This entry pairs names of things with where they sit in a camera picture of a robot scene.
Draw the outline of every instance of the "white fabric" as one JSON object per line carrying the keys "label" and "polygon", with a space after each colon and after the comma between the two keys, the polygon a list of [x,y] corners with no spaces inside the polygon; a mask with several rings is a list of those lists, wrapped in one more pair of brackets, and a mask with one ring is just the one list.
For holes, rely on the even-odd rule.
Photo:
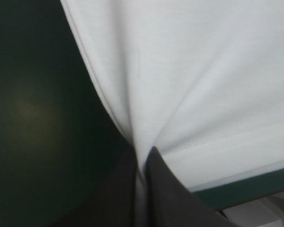
{"label": "white fabric", "polygon": [[284,0],[62,0],[94,86],[191,191],[284,168]]}

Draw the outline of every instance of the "white shirt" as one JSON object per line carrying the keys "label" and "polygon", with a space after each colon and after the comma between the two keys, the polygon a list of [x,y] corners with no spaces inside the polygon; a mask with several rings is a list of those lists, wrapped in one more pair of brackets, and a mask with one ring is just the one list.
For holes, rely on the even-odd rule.
{"label": "white shirt", "polygon": [[284,168],[284,0],[62,0],[140,169],[198,191]]}

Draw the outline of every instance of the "green surface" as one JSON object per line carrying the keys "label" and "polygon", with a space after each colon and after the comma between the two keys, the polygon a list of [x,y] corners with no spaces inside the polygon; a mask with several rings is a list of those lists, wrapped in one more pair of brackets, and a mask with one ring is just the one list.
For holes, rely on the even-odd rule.
{"label": "green surface", "polygon": [[221,210],[279,191],[284,191],[284,169],[203,190],[196,195],[209,207]]}
{"label": "green surface", "polygon": [[[44,227],[127,148],[58,0],[0,0],[0,227]],[[284,170],[198,192],[220,209],[284,189]]]}

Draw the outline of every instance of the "dark green wall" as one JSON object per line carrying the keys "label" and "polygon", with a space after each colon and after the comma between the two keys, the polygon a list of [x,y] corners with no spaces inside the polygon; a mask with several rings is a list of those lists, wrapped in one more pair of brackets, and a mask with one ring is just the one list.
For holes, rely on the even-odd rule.
{"label": "dark green wall", "polygon": [[0,0],[0,227],[43,227],[86,198],[126,142],[58,0]]}

